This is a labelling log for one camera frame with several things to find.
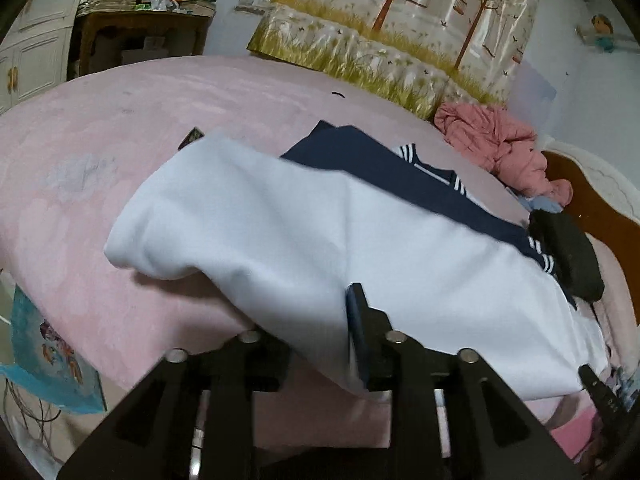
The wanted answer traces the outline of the white navy varsity jacket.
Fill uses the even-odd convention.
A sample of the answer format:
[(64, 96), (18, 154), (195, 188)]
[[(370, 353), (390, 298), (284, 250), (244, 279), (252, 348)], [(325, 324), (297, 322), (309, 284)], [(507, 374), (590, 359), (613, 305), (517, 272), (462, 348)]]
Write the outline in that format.
[(151, 174), (104, 248), (156, 280), (201, 272), (264, 330), (342, 388), (363, 393), (345, 299), (426, 348), (476, 350), (523, 399), (577, 392), (608, 368), (590, 310), (524, 228), (367, 133), (320, 122), (280, 157), (209, 134)]

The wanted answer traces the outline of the pink pillow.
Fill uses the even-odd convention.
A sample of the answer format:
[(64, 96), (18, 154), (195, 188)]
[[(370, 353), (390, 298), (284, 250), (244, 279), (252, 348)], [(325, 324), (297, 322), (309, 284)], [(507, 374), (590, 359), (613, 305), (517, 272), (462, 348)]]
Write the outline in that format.
[(594, 310), (611, 351), (610, 362), (630, 376), (639, 365), (637, 322), (630, 290), (612, 250), (591, 234), (587, 238), (596, 254), (604, 283), (603, 295), (594, 303)]

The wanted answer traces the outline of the blue cartoon bag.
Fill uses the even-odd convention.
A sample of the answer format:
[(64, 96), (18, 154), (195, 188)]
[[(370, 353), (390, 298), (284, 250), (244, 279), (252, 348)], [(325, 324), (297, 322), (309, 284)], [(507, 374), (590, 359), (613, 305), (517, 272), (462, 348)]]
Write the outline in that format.
[(14, 289), (9, 343), (13, 361), (1, 375), (63, 411), (106, 411), (99, 373), (42, 316), (20, 288)]

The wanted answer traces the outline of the folded black garment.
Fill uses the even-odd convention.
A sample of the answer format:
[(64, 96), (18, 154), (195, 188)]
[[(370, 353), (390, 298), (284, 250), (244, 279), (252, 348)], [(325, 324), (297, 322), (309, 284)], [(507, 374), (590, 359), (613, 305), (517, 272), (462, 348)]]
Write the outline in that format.
[(602, 298), (604, 281), (596, 253), (586, 233), (566, 212), (534, 210), (528, 232), (554, 258), (553, 274), (570, 296), (590, 304)]

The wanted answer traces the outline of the brown white headboard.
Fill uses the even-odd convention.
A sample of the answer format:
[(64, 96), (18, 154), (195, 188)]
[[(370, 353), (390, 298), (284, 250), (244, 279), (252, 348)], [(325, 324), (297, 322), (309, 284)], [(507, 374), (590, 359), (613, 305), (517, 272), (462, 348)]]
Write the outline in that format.
[(634, 316), (639, 321), (639, 223), (614, 208), (593, 185), (586, 167), (573, 157), (544, 150), (550, 180), (569, 180), (574, 197), (565, 208), (578, 226), (603, 242), (623, 269)]

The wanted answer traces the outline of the light blue pillow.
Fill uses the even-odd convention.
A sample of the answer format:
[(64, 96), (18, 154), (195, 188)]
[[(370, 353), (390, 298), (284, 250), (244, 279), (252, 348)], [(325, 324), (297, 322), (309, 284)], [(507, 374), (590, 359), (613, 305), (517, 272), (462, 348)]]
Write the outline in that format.
[(525, 197), (521, 195), (518, 196), (518, 201), (527, 211), (542, 210), (550, 212), (550, 214), (559, 214), (563, 211), (563, 207), (559, 203), (546, 196)]

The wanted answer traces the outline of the pink bed sheet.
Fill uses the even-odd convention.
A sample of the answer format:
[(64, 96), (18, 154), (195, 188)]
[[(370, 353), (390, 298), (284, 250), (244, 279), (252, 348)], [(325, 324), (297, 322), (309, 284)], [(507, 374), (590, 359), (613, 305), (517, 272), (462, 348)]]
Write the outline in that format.
[(1, 118), (1, 264), (53, 328), (130, 388), (169, 347), (213, 349), (246, 322), (204, 276), (154, 282), (103, 247), (134, 191), (193, 128), (281, 154), (317, 122), (353, 125), (454, 170), (491, 212), (525, 209), (429, 122), (299, 67), (228, 56), (166, 58), (81, 77)]

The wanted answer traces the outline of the pink crumpled quilt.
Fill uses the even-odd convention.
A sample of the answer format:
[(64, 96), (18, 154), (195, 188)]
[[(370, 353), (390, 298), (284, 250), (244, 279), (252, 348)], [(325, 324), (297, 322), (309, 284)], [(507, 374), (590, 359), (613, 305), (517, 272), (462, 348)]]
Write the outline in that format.
[(569, 180), (550, 180), (537, 133), (497, 105), (444, 103), (434, 116), (445, 141), (467, 160), (527, 198), (547, 197), (562, 207), (573, 199)]

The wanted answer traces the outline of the white cabinet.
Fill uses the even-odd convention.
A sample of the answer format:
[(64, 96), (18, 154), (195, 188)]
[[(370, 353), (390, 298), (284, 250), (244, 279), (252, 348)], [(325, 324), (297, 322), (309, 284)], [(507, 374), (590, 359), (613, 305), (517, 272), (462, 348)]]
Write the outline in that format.
[(27, 0), (1, 44), (1, 110), (66, 81), (79, 0)]

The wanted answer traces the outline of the dark wooden side table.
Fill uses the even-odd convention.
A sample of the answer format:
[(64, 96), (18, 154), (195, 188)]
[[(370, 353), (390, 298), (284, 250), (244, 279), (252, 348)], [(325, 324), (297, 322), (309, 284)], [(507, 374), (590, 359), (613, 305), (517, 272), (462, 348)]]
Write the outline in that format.
[(168, 11), (93, 12), (76, 18), (67, 78), (158, 58), (201, 55), (212, 20)]

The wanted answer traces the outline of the tree pattern curtain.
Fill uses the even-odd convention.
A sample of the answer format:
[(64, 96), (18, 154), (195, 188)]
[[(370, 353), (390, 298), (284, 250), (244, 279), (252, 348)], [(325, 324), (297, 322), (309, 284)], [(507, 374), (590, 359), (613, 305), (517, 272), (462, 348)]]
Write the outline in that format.
[(390, 100), (506, 104), (539, 0), (271, 0), (248, 50)]

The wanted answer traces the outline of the wall doll decoration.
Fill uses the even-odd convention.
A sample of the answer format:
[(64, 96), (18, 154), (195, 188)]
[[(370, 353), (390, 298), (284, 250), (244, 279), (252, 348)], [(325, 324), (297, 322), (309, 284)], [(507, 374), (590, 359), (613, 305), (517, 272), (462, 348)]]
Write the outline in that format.
[(636, 38), (616, 32), (611, 20), (604, 14), (593, 15), (589, 26), (576, 26), (575, 32), (585, 46), (601, 52), (639, 52)]

